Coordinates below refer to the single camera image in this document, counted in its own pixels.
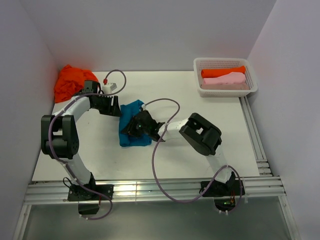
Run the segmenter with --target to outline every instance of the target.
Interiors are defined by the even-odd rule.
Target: folded pink towel
[[[242,72],[231,72],[219,77],[210,77],[203,79],[203,85],[207,84],[244,84],[246,76]]]

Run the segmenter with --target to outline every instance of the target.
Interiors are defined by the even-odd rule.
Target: blue cloth
[[[140,108],[144,103],[140,100],[134,101],[128,105],[121,105],[122,116],[119,120],[119,143],[121,147],[131,146],[148,146],[151,144],[152,139],[143,134],[141,137],[133,137],[127,134],[121,133],[121,131],[128,125],[131,118],[140,112]]]

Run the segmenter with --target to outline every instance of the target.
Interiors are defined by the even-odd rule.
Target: white backdrop
[[[58,68],[18,0],[0,3],[0,233],[12,239],[53,106]]]
[[[192,70],[247,58],[276,0],[20,0],[59,67]]]
[[[320,238],[319,9],[319,0],[277,0],[249,57],[254,119],[304,240]]]

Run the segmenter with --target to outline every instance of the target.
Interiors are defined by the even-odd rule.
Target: laundry basket
[[[203,83],[202,69],[231,69],[241,66],[245,66],[245,83],[250,90],[208,90],[201,88]],[[239,98],[258,90],[254,70],[249,62],[242,58],[199,57],[193,61],[193,69],[197,90],[201,97]]]

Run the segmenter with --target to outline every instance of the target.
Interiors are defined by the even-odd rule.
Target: orange cloth
[[[246,72],[245,66],[234,67],[234,68],[221,68],[221,69],[203,69],[201,71],[201,77],[204,78],[217,78],[223,75],[230,74],[232,72],[243,73]]]
[[[98,82],[97,77],[86,69],[66,65],[59,73],[59,78],[54,86],[54,102],[61,103],[71,99],[85,86],[85,80]]]

